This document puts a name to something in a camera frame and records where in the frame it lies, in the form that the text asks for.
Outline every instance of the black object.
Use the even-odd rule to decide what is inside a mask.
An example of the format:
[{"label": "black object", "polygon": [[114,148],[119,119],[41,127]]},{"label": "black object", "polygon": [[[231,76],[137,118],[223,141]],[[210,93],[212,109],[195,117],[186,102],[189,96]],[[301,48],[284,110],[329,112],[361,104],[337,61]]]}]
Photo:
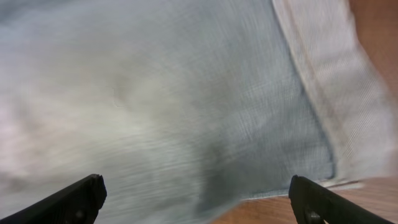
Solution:
[{"label": "black object", "polygon": [[3,218],[0,224],[92,224],[105,198],[104,179],[101,175],[91,174],[34,205]]},{"label": "black object", "polygon": [[330,190],[308,180],[293,176],[289,198],[298,224],[385,224],[391,223]]}]

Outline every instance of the garment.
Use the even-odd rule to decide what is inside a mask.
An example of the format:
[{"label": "garment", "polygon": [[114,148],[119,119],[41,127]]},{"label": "garment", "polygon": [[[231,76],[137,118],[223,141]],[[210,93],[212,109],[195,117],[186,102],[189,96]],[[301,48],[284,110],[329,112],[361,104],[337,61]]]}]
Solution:
[{"label": "garment", "polygon": [[91,173],[96,223],[387,173],[392,109],[343,1],[3,4],[0,217]]}]

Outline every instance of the brown wooden surface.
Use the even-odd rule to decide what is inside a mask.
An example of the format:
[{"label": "brown wooden surface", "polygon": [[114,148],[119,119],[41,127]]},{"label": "brown wooden surface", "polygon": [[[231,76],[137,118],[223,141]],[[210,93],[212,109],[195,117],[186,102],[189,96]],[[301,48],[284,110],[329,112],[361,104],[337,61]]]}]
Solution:
[{"label": "brown wooden surface", "polygon": [[[398,98],[398,0],[351,0],[358,39]],[[365,188],[340,195],[398,223],[398,177],[365,181]],[[253,200],[223,215],[214,224],[296,223],[287,197]]]}]

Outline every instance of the blue-gray fabric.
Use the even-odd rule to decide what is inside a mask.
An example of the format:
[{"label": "blue-gray fabric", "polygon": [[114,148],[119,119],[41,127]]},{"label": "blue-gray fabric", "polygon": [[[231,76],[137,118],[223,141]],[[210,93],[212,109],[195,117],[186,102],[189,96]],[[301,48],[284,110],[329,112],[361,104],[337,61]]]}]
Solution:
[{"label": "blue-gray fabric", "polygon": [[90,173],[98,224],[206,223],[333,177],[270,0],[27,2],[0,17],[1,217]]}]

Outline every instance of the folded fabric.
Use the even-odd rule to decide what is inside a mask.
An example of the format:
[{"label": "folded fabric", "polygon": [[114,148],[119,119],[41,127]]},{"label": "folded fabric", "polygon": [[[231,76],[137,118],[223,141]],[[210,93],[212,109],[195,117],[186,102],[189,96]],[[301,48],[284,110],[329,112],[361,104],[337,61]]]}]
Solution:
[{"label": "folded fabric", "polygon": [[389,173],[392,107],[345,1],[0,5],[0,218],[91,173],[98,224]]}]

